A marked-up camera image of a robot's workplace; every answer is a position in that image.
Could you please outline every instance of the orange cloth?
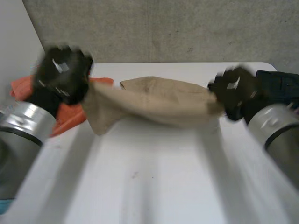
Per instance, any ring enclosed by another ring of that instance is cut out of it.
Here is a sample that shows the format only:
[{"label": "orange cloth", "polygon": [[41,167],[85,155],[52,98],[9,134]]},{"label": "orange cloth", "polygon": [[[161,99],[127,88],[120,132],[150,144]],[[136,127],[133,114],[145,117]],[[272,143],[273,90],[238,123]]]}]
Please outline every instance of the orange cloth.
[{"label": "orange cloth", "polygon": [[[90,82],[107,83],[113,85],[113,79],[110,78],[90,78]],[[32,94],[30,85],[30,76],[20,78],[11,83],[12,90],[10,95],[16,100],[22,101]],[[59,106],[57,114],[57,123],[53,128],[52,137],[59,135],[74,126],[83,123],[86,120],[81,104],[67,105],[62,103]]]}]

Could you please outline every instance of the white wall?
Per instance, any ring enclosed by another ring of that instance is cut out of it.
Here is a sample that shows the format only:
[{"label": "white wall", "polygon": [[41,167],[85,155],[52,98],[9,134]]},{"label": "white wall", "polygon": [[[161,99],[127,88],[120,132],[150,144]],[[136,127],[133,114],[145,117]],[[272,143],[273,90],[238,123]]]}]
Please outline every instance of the white wall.
[{"label": "white wall", "polygon": [[0,106],[9,104],[10,83],[30,74],[42,45],[21,0],[0,0]]}]

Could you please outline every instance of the silver metal cylinder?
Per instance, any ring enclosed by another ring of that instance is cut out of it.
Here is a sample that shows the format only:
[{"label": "silver metal cylinder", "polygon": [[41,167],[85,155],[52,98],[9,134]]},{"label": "silver metal cylinder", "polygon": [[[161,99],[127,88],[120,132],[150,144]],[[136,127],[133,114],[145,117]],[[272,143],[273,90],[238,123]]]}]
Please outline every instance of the silver metal cylinder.
[{"label": "silver metal cylinder", "polygon": [[299,125],[299,117],[285,105],[274,104],[260,110],[249,122],[248,128],[265,146],[275,132],[287,126]]},{"label": "silver metal cylinder", "polygon": [[266,151],[299,190],[299,127],[281,133]]},{"label": "silver metal cylinder", "polygon": [[18,105],[1,119],[1,128],[11,128],[34,136],[44,142],[52,133],[56,119],[46,110],[28,102]]}]

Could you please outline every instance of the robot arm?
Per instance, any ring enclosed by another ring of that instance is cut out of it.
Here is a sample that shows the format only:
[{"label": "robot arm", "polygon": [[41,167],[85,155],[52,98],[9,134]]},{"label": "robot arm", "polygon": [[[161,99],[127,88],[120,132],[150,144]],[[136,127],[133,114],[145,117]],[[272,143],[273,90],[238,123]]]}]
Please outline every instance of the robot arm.
[{"label": "robot arm", "polygon": [[228,118],[245,119],[268,155],[299,189],[299,118],[285,105],[269,101],[255,77],[243,68],[217,76],[208,88],[223,103]]},{"label": "robot arm", "polygon": [[80,50],[51,48],[32,80],[32,95],[0,122],[0,214],[52,133],[60,103],[77,104],[88,90],[92,59]]}]

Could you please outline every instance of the black object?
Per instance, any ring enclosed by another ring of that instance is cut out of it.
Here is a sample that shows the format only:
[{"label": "black object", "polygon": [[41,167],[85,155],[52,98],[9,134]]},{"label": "black object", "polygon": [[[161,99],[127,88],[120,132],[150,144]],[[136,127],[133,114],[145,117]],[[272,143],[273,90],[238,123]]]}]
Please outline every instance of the black object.
[{"label": "black object", "polygon": [[292,103],[292,109],[299,107],[299,75],[259,70],[256,77],[260,85],[269,92],[272,103]]},{"label": "black object", "polygon": [[45,88],[62,102],[77,104],[87,93],[92,64],[91,56],[85,56],[79,49],[50,48],[33,77],[33,92]]},{"label": "black object", "polygon": [[224,105],[227,117],[231,120],[243,118],[242,107],[249,101],[267,98],[257,79],[241,67],[227,70],[223,76],[216,76],[214,82],[209,83],[208,88]]},{"label": "black object", "polygon": [[43,108],[56,118],[62,99],[46,88],[37,88],[33,91],[32,95],[25,100],[25,102],[29,102]]}]

